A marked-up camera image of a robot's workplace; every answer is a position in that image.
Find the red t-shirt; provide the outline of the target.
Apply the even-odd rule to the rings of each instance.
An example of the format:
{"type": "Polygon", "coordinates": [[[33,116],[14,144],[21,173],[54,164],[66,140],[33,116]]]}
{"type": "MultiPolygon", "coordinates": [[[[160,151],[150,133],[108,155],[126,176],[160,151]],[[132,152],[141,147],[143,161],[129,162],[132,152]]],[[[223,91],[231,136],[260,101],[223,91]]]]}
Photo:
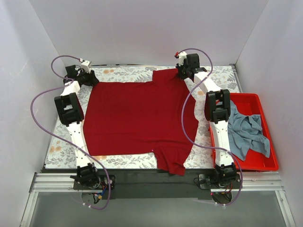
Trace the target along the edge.
{"type": "Polygon", "coordinates": [[[156,70],[150,82],[100,82],[84,119],[92,156],[152,152],[157,167],[184,175],[198,128],[196,101],[177,69],[156,70]]]}

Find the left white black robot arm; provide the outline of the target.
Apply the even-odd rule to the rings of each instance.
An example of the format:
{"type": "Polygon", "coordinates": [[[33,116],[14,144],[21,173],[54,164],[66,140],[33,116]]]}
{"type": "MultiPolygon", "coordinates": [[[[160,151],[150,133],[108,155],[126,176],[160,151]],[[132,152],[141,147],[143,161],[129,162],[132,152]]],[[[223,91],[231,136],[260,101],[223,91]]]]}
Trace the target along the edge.
{"type": "Polygon", "coordinates": [[[77,173],[71,178],[82,186],[96,189],[100,186],[101,179],[93,160],[86,155],[88,149],[83,132],[84,112],[78,99],[78,92],[81,85],[93,86],[98,80],[93,72],[89,74],[77,65],[67,66],[65,69],[67,75],[63,83],[68,86],[60,96],[54,98],[54,102],[60,122],[67,127],[72,143],[77,146],[74,150],[77,173]]]}

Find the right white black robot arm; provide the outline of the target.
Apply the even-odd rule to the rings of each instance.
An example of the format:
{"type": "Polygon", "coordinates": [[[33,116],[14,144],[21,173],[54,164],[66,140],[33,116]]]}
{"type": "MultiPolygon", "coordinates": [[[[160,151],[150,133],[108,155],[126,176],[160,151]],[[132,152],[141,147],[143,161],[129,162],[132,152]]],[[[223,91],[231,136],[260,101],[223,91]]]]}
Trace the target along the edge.
{"type": "Polygon", "coordinates": [[[209,122],[214,138],[215,170],[207,184],[227,186],[236,180],[237,170],[228,139],[228,120],[231,115],[230,92],[222,89],[209,78],[211,72],[200,66],[197,53],[187,54],[185,51],[177,52],[176,68],[178,77],[182,80],[191,79],[195,83],[194,88],[200,88],[205,94],[204,114],[209,122]]]}

